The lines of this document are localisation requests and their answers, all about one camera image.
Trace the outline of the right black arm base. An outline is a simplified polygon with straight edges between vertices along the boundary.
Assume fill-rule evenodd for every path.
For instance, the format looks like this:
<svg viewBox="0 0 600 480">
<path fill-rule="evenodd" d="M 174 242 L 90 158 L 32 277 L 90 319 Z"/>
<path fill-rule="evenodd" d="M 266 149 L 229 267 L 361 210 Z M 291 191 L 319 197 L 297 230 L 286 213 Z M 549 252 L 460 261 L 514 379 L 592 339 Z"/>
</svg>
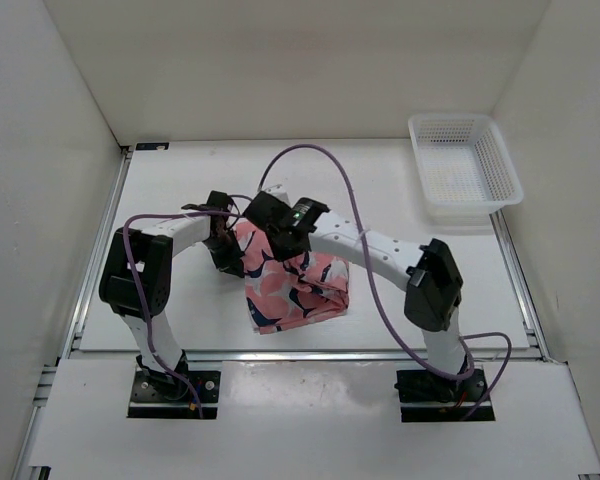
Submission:
<svg viewBox="0 0 600 480">
<path fill-rule="evenodd" d="M 484 371 L 476 367 L 461 382 L 435 376 L 427 370 L 396 371 L 402 423 L 492 422 L 496 416 Z"/>
</svg>

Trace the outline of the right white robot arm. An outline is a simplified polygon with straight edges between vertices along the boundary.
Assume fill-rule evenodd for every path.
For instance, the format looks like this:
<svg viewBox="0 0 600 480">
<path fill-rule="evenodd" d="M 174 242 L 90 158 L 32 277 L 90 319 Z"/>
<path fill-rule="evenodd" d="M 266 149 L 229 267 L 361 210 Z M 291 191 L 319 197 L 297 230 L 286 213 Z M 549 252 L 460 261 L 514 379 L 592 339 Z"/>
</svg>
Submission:
<svg viewBox="0 0 600 480">
<path fill-rule="evenodd" d="M 460 393 L 475 369 L 459 333 L 463 279 L 449 246 L 436 238 L 419 245 L 366 230 L 358 212 L 348 219 L 307 197 L 289 206 L 259 192 L 244 211 L 246 220 L 264 232 L 278 261 L 312 251 L 346 260 L 365 269 L 378 314 L 389 335 L 418 365 L 430 372 L 429 387 L 440 399 Z M 422 334 L 426 356 L 420 357 L 391 323 L 377 291 L 380 276 L 404 294 L 404 317 Z"/>
</svg>

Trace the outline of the pink shark print shorts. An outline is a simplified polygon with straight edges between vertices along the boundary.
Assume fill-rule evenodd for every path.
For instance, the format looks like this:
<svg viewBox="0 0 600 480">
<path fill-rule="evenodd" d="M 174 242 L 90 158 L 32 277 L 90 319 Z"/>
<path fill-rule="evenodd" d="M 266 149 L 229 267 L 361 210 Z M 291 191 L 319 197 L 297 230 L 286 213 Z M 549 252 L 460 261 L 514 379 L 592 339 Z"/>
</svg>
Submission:
<svg viewBox="0 0 600 480">
<path fill-rule="evenodd" d="M 245 298 L 253 330 L 274 334 L 320 323 L 348 310 L 349 263 L 305 252 L 283 262 L 267 238 L 248 221 L 235 227 L 244 266 Z"/>
</svg>

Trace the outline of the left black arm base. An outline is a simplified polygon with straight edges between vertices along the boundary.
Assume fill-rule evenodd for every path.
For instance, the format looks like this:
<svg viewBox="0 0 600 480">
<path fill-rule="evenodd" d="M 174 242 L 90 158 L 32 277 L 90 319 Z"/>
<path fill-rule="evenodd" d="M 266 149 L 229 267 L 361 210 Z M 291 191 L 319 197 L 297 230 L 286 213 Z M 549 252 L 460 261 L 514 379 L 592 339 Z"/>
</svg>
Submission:
<svg viewBox="0 0 600 480">
<path fill-rule="evenodd" d="M 127 417 L 131 419 L 215 420 L 218 415 L 221 372 L 190 370 L 182 359 L 176 372 L 187 376 L 199 402 L 187 384 L 161 372 L 144 367 L 136 357 L 136 371 L 129 395 Z"/>
</svg>

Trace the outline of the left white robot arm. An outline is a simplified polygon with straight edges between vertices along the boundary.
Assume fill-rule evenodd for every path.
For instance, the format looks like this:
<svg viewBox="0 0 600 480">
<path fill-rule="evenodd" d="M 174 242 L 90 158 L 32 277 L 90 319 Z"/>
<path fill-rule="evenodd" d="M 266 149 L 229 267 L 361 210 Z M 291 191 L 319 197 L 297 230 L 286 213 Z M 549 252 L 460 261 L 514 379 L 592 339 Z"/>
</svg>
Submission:
<svg viewBox="0 0 600 480">
<path fill-rule="evenodd" d="M 146 381 L 168 400 L 182 398 L 190 386 L 186 354 L 165 312 L 173 259 L 202 244 L 218 271 L 242 278 L 244 253 L 234 232 L 240 214 L 234 206 L 230 195 L 213 191 L 205 203 L 175 214 L 136 214 L 112 238 L 99 297 L 134 336 Z"/>
</svg>

